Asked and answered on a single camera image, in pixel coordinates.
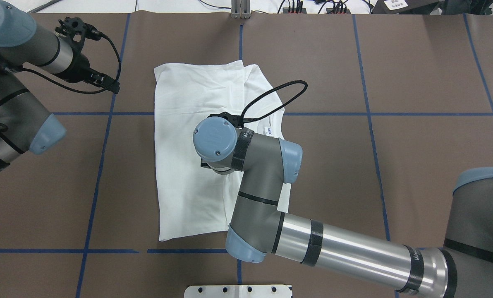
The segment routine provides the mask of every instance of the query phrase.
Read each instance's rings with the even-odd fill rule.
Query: white mounting plate
[[[292,298],[292,286],[291,285],[190,286],[186,289],[186,291],[184,291],[184,298]]]

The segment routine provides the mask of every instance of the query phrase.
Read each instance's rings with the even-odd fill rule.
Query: clothing tag
[[[273,127],[272,126],[265,126],[265,136],[273,137]]]
[[[407,2],[405,0],[385,0],[384,4],[388,7],[389,10],[398,10],[399,8],[408,7]]]

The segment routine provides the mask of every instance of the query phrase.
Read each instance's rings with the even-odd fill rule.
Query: blue joint cap
[[[296,143],[279,139],[281,158],[283,160],[284,183],[294,183],[302,165],[303,150]]]
[[[250,263],[263,262],[267,256],[267,253],[258,251],[237,235],[231,225],[228,225],[228,235],[226,235],[226,251],[232,257]]]
[[[493,178],[493,166],[488,166],[486,168],[471,168],[470,170],[467,170],[460,174],[454,191],[468,183],[489,178]]]
[[[20,9],[0,0],[0,47],[16,47],[29,41],[37,31],[37,22]]]
[[[195,150],[206,162],[224,160],[233,153],[236,142],[235,127],[221,117],[206,118],[193,131]]]
[[[33,138],[29,150],[35,154],[42,154],[44,151],[57,144],[67,134],[67,130],[57,120],[55,115],[50,114],[44,121],[41,128]]]

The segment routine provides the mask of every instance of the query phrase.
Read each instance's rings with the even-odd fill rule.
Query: white cloth
[[[260,94],[272,89],[259,66],[243,61],[227,65],[163,64],[154,70],[156,184],[160,205],[160,241],[228,230],[243,173],[219,175],[201,168],[193,130],[210,114],[240,115]],[[274,92],[254,104],[245,117],[260,117],[279,107]],[[283,138],[284,109],[245,127],[264,134],[272,127]],[[290,184],[284,184],[278,205],[288,211]]]

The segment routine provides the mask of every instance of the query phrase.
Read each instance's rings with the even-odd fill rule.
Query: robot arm
[[[25,151],[41,154],[65,137],[66,130],[13,75],[29,62],[69,83],[84,81],[117,93],[116,79],[90,68],[81,50],[86,38],[107,38],[79,18],[60,21],[59,36],[27,13],[0,0],[0,171]],[[73,41],[81,35],[80,41]]]
[[[281,186],[297,178],[302,159],[299,145],[235,128],[221,117],[203,120],[194,130],[193,141],[199,156],[217,173],[244,172],[226,238],[226,250],[233,257],[262,262],[267,253],[274,253],[420,297],[452,298],[455,293],[461,298],[493,297],[493,262],[480,260],[469,248],[451,249],[445,241],[445,248],[419,250],[277,211]],[[483,209],[488,211],[484,220],[492,222],[493,193],[480,202],[466,187],[472,185],[456,192],[460,197],[455,196],[447,238],[465,239],[467,247],[493,243],[491,237],[480,237],[493,236],[493,225],[482,225],[486,228],[482,230],[475,221],[480,219],[475,212]],[[478,187],[478,195],[493,192],[493,180]],[[466,197],[469,202],[462,202]],[[459,212],[464,204],[476,206],[475,210]],[[471,221],[476,223],[472,229],[462,230]]]

